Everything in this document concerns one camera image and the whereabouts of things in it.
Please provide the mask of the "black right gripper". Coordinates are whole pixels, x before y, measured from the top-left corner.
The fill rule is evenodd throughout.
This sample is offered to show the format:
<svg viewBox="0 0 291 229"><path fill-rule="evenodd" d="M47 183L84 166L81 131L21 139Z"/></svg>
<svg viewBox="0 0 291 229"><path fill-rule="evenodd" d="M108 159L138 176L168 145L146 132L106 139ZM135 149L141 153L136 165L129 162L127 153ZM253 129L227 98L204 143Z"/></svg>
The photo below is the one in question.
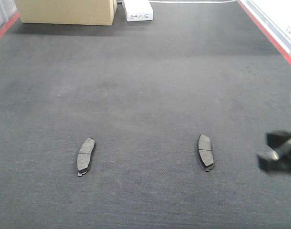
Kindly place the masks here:
<svg viewBox="0 0 291 229"><path fill-rule="evenodd" d="M266 145L270 151L257 154L259 169L267 173L291 173L291 132L267 132Z"/></svg>

